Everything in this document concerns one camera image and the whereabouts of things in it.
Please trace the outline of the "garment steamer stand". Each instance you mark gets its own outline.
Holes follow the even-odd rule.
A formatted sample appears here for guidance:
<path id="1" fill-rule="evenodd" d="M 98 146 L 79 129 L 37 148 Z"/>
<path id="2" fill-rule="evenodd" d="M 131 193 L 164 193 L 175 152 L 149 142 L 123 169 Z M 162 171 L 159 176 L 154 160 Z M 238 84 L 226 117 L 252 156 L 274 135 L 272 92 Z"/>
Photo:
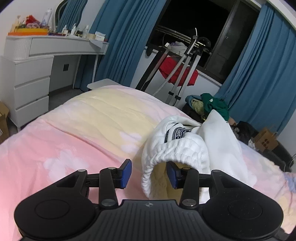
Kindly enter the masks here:
<path id="1" fill-rule="evenodd" d="M 186 87 L 195 84 L 198 77 L 198 62 L 202 53 L 208 52 L 211 42 L 207 38 L 197 35 L 189 38 L 165 27 L 157 27 L 157 30 L 176 38 L 178 41 L 160 46 L 156 56 L 138 82 L 136 89 L 146 91 L 155 74 L 160 72 L 165 80 L 152 96 L 156 96 L 167 83 L 171 83 L 173 87 L 168 92 L 165 103 L 175 106 L 180 102 Z"/>

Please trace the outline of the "pastel tie-dye bed cover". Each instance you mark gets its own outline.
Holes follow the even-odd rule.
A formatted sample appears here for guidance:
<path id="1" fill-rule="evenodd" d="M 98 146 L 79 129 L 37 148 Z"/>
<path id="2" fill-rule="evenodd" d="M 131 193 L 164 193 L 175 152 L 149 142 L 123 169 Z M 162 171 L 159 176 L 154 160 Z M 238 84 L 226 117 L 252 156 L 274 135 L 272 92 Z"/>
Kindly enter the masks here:
<path id="1" fill-rule="evenodd" d="M 293 230 L 295 174 L 238 141 L 216 111 L 200 124 L 149 94 L 106 86 L 70 99 L 1 144 L 1 240 L 21 238 L 14 210 L 23 199 L 78 169 L 97 173 L 131 159 L 132 176 L 126 189 L 117 190 L 118 199 L 145 199 L 142 151 L 162 120 L 195 126 L 208 148 L 209 168 L 274 199 L 283 210 L 281 227 Z"/>

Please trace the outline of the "dark window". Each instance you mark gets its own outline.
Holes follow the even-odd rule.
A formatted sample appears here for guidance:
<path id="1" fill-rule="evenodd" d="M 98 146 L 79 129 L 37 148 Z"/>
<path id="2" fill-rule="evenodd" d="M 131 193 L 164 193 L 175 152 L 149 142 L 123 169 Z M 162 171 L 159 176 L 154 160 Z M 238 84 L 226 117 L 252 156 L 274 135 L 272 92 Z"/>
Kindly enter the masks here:
<path id="1" fill-rule="evenodd" d="M 224 83 L 241 54 L 259 14 L 249 1 L 167 1 L 146 46 L 189 45 L 197 35 L 202 48 L 198 70 Z"/>

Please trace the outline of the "green sweatshirt pile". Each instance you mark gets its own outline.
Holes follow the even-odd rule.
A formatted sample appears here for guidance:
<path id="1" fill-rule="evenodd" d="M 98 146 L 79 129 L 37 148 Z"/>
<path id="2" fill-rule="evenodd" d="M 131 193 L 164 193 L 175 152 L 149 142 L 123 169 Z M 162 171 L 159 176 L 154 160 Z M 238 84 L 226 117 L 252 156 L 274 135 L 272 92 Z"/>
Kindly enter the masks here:
<path id="1" fill-rule="evenodd" d="M 216 110 L 224 118 L 224 120 L 229 120 L 230 116 L 228 105 L 224 100 L 215 98 L 209 93 L 201 94 L 201 99 L 203 102 L 205 117 L 207 117 L 212 110 Z"/>

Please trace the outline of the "left blue curtain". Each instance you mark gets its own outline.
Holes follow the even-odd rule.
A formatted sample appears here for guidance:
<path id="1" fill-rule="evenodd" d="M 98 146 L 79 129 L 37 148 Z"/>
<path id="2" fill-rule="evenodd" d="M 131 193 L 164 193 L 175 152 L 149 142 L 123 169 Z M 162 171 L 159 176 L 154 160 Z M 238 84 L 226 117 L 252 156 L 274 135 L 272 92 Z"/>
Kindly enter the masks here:
<path id="1" fill-rule="evenodd" d="M 109 78 L 130 86 L 149 36 L 165 6 L 165 1 L 104 1 L 94 5 L 98 14 L 90 33 L 105 34 L 106 54 L 81 57 L 74 87 L 87 91 L 87 85 Z"/>

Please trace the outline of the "black sofa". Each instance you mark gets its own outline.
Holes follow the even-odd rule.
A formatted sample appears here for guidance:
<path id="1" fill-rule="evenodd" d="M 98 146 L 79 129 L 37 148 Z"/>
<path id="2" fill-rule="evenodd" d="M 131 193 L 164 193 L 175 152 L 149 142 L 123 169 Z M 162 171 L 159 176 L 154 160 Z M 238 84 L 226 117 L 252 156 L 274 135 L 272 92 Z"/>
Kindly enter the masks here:
<path id="1" fill-rule="evenodd" d="M 261 154 L 274 162 L 275 165 L 279 166 L 281 171 L 292 172 L 294 161 L 292 160 L 292 156 L 280 142 L 278 142 L 278 145 L 273 150 L 266 149 Z"/>

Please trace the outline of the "cardboard box on floor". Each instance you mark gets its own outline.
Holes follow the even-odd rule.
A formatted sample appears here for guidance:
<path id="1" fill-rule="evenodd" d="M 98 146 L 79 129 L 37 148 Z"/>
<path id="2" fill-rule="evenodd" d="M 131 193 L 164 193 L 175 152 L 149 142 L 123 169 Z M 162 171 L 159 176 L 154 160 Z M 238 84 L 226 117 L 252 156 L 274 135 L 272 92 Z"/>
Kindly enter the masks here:
<path id="1" fill-rule="evenodd" d="M 6 121 L 9 112 L 9 109 L 2 102 L 0 102 L 0 144 L 10 136 Z"/>

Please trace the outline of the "right blue curtain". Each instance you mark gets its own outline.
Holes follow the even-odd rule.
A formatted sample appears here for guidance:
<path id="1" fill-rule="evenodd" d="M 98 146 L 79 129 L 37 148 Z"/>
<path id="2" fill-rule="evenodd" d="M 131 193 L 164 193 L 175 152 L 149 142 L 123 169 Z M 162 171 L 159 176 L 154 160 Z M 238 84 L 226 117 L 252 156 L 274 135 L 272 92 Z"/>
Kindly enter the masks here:
<path id="1" fill-rule="evenodd" d="M 295 111 L 295 29 L 269 3 L 215 97 L 230 116 L 281 133 Z"/>

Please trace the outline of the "red garment on rack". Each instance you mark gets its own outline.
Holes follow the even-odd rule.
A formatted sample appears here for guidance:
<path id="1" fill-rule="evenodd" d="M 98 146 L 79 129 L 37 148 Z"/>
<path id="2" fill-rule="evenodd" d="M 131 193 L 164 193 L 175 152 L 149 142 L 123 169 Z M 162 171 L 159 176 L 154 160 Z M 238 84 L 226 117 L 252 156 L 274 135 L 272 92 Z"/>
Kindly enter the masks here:
<path id="1" fill-rule="evenodd" d="M 159 67 L 159 71 L 162 74 L 163 78 L 167 78 L 169 76 L 169 74 L 173 71 L 173 69 L 175 68 L 175 66 L 177 65 L 177 59 L 173 56 L 173 57 L 167 57 L 163 63 L 160 65 Z M 178 69 L 176 70 L 176 72 L 173 74 L 173 76 L 170 78 L 169 83 L 175 84 L 175 82 L 177 81 L 178 76 L 181 73 L 181 70 L 183 68 L 184 64 L 181 64 Z M 189 66 L 185 69 L 184 74 L 182 75 L 182 78 L 178 84 L 178 86 L 182 86 L 184 84 L 185 78 L 187 77 L 189 73 Z M 191 76 L 189 83 L 187 84 L 187 86 L 193 86 L 195 85 L 196 79 L 198 78 L 198 72 L 197 70 L 194 71 L 193 75 Z"/>

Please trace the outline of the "white dressing table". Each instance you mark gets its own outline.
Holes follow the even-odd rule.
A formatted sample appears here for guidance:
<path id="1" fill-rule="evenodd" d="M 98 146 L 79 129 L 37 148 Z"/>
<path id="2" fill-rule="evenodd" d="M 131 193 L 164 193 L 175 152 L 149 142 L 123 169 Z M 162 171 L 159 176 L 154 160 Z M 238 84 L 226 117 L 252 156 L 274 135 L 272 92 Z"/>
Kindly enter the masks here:
<path id="1" fill-rule="evenodd" d="M 52 65 L 56 56 L 107 53 L 109 43 L 80 37 L 7 36 L 1 55 L 1 101 L 19 130 L 49 108 Z"/>

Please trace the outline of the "brown paper bag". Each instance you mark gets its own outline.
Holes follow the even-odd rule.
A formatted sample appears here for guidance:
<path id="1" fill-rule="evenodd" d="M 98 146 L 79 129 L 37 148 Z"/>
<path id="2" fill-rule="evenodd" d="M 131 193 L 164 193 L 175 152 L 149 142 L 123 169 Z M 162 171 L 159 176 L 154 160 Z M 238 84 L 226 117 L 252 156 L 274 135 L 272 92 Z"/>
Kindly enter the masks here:
<path id="1" fill-rule="evenodd" d="M 269 129 L 263 128 L 253 139 L 255 147 L 261 152 L 264 150 L 272 151 L 278 146 L 275 133 L 272 133 Z"/>

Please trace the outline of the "black clothes pile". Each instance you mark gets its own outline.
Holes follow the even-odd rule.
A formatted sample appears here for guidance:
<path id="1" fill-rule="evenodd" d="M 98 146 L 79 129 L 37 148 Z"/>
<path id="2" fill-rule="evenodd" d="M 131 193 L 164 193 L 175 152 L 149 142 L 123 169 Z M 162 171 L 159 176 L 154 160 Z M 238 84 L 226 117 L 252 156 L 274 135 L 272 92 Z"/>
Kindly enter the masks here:
<path id="1" fill-rule="evenodd" d="M 233 124 L 231 128 L 236 138 L 246 145 L 259 133 L 251 124 L 244 121 Z"/>

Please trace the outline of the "white zip-up sweatshirt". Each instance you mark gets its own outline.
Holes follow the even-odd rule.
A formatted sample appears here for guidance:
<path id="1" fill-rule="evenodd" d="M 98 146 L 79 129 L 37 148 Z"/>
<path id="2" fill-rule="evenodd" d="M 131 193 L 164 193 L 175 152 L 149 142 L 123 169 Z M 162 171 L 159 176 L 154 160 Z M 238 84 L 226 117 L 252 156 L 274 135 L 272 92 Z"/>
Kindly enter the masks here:
<path id="1" fill-rule="evenodd" d="M 256 183 L 243 159 L 241 144 L 215 110 L 204 123 L 174 115 L 153 130 L 142 153 L 142 189 L 148 199 L 180 200 L 181 192 L 170 186 L 166 175 L 169 161 L 201 174 L 221 170 L 251 187 Z"/>

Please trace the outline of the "blue curtain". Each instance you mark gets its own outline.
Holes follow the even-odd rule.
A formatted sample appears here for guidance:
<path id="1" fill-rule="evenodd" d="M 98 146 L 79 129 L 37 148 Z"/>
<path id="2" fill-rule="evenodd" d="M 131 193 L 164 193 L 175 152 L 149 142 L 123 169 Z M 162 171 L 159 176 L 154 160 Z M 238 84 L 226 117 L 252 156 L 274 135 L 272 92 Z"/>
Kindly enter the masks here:
<path id="1" fill-rule="evenodd" d="M 87 85 L 109 78 L 130 86 L 149 36 L 165 6 L 165 1 L 104 1 L 94 5 L 98 14 L 90 33 L 105 34 L 106 54 L 81 57 L 74 87 L 87 91 Z"/>
<path id="2" fill-rule="evenodd" d="M 269 3 L 215 97 L 230 116 L 281 133 L 295 111 L 295 29 Z"/>

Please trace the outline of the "wavy frame mirror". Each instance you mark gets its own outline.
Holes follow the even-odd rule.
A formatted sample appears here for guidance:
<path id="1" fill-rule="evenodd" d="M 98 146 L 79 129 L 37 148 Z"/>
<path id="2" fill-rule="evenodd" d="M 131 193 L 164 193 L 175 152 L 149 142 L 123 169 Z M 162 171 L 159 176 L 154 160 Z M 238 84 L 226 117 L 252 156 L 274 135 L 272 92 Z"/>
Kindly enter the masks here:
<path id="1" fill-rule="evenodd" d="M 56 28 L 58 33 L 62 32 L 65 25 L 67 26 L 67 30 L 71 30 L 74 25 L 76 25 L 76 27 L 78 26 L 87 2 L 88 0 L 69 0 L 67 2 Z"/>

